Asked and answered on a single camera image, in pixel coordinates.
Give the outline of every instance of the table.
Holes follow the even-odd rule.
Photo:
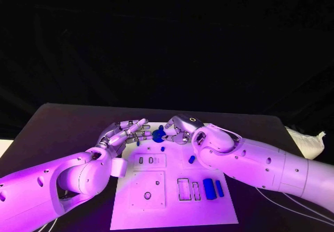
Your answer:
[[[101,131],[112,122],[141,118],[147,118],[151,122],[167,122],[178,113],[188,113],[203,122],[213,123],[242,137],[265,142],[302,156],[281,120],[275,116],[47,103],[36,111],[0,159],[0,177],[85,151],[95,145]],[[332,227],[325,223],[295,214],[270,203],[253,187],[227,176],[226,181],[239,224],[152,228],[139,231],[332,231]],[[116,178],[111,177],[102,193],[59,217],[52,231],[109,231],[115,188]],[[314,216],[282,193],[266,190],[262,192],[279,204]],[[306,202],[306,205],[311,205],[318,212],[328,213],[312,203]]]

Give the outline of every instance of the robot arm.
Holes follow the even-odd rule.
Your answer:
[[[334,166],[245,139],[213,124],[204,126],[190,116],[173,117],[165,128],[171,124],[177,134],[162,139],[180,144],[191,140],[196,157],[206,168],[219,169],[253,187],[292,194],[334,212]]]
[[[33,231],[103,190],[109,176],[124,177],[125,143],[151,139],[148,121],[114,123],[98,144],[0,178],[0,231]],[[57,186],[69,192],[59,198]]]

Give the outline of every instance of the cable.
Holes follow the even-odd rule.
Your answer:
[[[50,232],[50,230],[52,230],[52,228],[53,228],[53,226],[54,226],[54,224],[56,224],[56,221],[57,221],[57,218],[56,218],[56,220],[53,221],[52,227],[50,227],[50,229],[49,229],[47,232]]]
[[[334,222],[334,220],[329,218],[329,217],[327,217],[327,216],[324,216],[321,213],[318,213],[315,210],[312,210],[311,208],[308,208],[301,202],[298,202],[288,194],[285,194],[283,193],[283,195],[298,204],[298,205],[301,205],[305,209],[308,209],[309,211],[312,211],[315,214],[318,214],[319,216],[322,216],[327,220],[329,220],[329,221],[332,221]]]
[[[321,220],[321,219],[318,219],[318,218],[315,218],[315,217],[312,217],[312,216],[309,216],[309,215],[306,215],[306,214],[302,214],[302,213],[293,211],[292,209],[283,207],[281,204],[278,204],[275,201],[272,201],[272,200],[265,196],[265,194],[260,192],[260,190],[259,190],[257,188],[256,188],[256,190],[257,190],[257,192],[260,193],[260,195],[262,195],[275,205],[278,205],[278,206],[281,206],[282,208],[288,209],[288,210],[292,211],[293,213],[296,213],[296,214],[299,214],[299,215],[302,215],[302,216],[306,216],[308,218],[312,218],[312,219],[315,219],[315,220],[318,220],[318,221],[327,223],[328,225],[334,226],[332,223],[329,223],[329,222],[327,222],[327,221],[324,221],[324,220]]]
[[[40,232],[46,226],[47,226],[47,223],[43,225],[43,227],[40,228],[40,230],[37,232]]]

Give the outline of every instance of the robotic hand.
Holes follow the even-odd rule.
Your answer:
[[[174,116],[165,128],[173,124],[177,134],[162,139],[178,144],[190,140],[207,169],[219,169],[247,185],[292,194],[334,212],[334,166],[242,138],[213,124],[204,126],[187,115]]]
[[[152,139],[145,119],[112,123],[96,146],[0,178],[0,231],[33,231],[85,203],[124,177],[125,144]],[[59,197],[57,186],[66,190]]]

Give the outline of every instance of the black curtain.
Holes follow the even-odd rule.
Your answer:
[[[0,137],[46,103],[276,115],[332,130],[331,1],[0,1]]]

